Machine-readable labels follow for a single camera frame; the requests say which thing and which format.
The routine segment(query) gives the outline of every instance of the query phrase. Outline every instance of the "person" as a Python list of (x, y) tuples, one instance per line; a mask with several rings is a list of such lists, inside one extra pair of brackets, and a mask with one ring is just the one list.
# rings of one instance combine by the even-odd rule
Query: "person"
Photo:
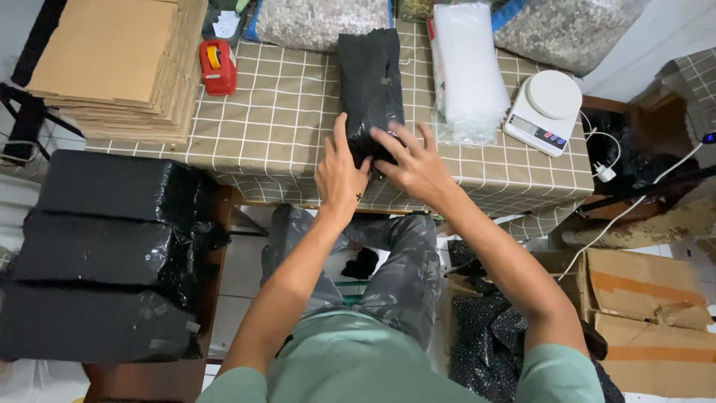
[[(398, 164), (366, 158), (355, 169), (345, 121), (345, 113), (336, 119), (316, 170), (321, 206), (315, 219), (289, 205), (274, 212), (262, 252), (263, 285), (197, 402), (486, 402), (432, 372), (425, 355), (440, 294), (431, 218), (352, 222), (371, 164), (439, 212), (527, 319), (516, 401), (603, 402), (575, 308), (525, 248), (455, 183), (429, 127), (418, 125), (422, 143), (396, 123), (390, 130), (397, 139), (373, 128), (373, 139)], [(351, 307), (322, 272), (329, 253), (349, 240), (390, 251)]]

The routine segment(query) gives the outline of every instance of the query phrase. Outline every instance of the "beige tablecloth with white grid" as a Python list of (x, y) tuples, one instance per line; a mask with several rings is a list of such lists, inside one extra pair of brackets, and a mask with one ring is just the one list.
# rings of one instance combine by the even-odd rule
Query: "beige tablecloth with white grid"
[[(406, 126), (430, 122), (435, 99), (432, 55), (425, 24), (396, 22)], [(237, 89), (211, 97), (200, 86), (193, 127), (185, 145), (89, 141), (87, 150), (174, 158), (214, 173), (245, 199), (318, 205), (313, 175), (339, 109), (335, 56), (241, 40), (236, 50)], [(498, 51), (512, 99), (527, 77), (545, 67)], [(493, 146), (439, 145), (443, 162), (475, 203), (491, 217), (524, 214), (503, 226), (517, 239), (549, 233), (593, 191), (580, 123), (565, 153), (550, 158), (498, 131)], [(424, 209), (388, 184), (369, 184), (361, 207)]]

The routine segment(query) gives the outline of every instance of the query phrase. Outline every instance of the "forearm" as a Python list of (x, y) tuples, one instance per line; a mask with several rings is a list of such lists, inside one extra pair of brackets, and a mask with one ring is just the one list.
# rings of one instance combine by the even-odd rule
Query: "forearm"
[(341, 225), (329, 214), (318, 213), (309, 231), (256, 294), (218, 375), (239, 366), (266, 373), (301, 319), (323, 264), (343, 230)]
[(451, 194), (438, 211), (470, 245), (495, 285), (527, 318), (528, 348), (549, 342), (586, 353), (576, 310), (524, 247), (482, 213), (464, 191)]

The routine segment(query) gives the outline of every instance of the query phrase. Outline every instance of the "tape roll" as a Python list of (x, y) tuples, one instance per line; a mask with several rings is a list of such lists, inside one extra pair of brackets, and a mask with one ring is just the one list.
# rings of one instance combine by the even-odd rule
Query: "tape roll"
[(209, 46), (206, 48), (206, 56), (209, 58), (209, 64), (214, 70), (221, 68), (221, 62), (219, 62), (219, 49), (216, 46)]

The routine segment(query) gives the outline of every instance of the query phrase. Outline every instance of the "hand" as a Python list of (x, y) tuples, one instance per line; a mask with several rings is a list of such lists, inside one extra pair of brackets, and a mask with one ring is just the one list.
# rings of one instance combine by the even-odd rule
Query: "hand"
[(365, 193), (365, 187), (368, 185), (368, 170), (372, 161), (372, 157), (367, 157), (363, 160), (360, 169), (355, 169), (346, 139), (347, 116), (346, 113), (341, 113), (336, 118), (333, 126), (333, 142), (330, 138), (325, 138), (326, 157), (314, 174), (321, 196), (319, 211), (334, 214), (335, 219), (345, 221), (346, 225), (353, 217), (358, 202)]
[(396, 166), (386, 161), (375, 161), (374, 166), (398, 189), (405, 190), (442, 214), (441, 202), (462, 189), (442, 164), (430, 127), (424, 123), (418, 123), (417, 127), (425, 139), (425, 146), (404, 126), (395, 122), (390, 122), (389, 129), (405, 147), (390, 134), (378, 128), (371, 128), (371, 137), (381, 143), (398, 162)]

